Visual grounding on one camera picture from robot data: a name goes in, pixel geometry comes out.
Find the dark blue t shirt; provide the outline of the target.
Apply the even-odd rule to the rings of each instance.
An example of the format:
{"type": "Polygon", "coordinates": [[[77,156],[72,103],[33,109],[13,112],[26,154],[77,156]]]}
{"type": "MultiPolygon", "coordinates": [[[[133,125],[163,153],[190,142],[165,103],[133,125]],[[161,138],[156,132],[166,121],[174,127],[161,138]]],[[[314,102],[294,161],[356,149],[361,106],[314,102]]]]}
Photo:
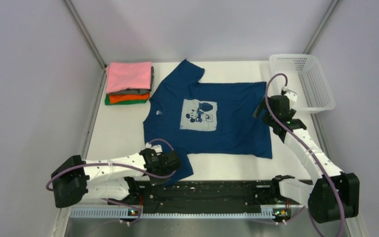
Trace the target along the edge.
{"type": "Polygon", "coordinates": [[[175,150],[181,168],[170,183],[193,175],[190,154],[272,158],[270,128],[254,118],[265,82],[202,83],[205,70],[183,60],[150,98],[144,141],[175,150]]]}

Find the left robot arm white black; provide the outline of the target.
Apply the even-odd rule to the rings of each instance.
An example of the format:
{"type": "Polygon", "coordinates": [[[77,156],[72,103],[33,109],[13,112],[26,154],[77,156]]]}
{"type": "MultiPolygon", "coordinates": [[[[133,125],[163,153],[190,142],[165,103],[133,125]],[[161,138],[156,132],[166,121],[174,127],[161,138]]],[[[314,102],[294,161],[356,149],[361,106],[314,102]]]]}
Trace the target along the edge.
{"type": "Polygon", "coordinates": [[[142,196],[137,177],[147,176],[151,185],[161,185],[180,167],[178,153],[165,153],[160,145],[113,159],[83,160],[76,155],[51,174],[46,189],[53,192],[57,208],[100,199],[133,204],[142,196]]]}

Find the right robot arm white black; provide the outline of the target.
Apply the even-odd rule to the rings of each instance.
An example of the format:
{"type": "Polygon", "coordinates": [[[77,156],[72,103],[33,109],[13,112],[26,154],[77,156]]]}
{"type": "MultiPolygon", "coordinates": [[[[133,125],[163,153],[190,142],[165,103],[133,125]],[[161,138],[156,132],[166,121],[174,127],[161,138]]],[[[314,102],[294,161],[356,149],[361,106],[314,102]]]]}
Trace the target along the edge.
{"type": "Polygon", "coordinates": [[[312,139],[307,126],[294,118],[287,95],[265,96],[253,117],[272,128],[282,143],[301,162],[311,178],[306,184],[291,175],[277,175],[271,181],[269,196],[275,203],[288,198],[305,206],[319,224],[353,218],[359,213],[360,181],[331,162],[312,139]]]}

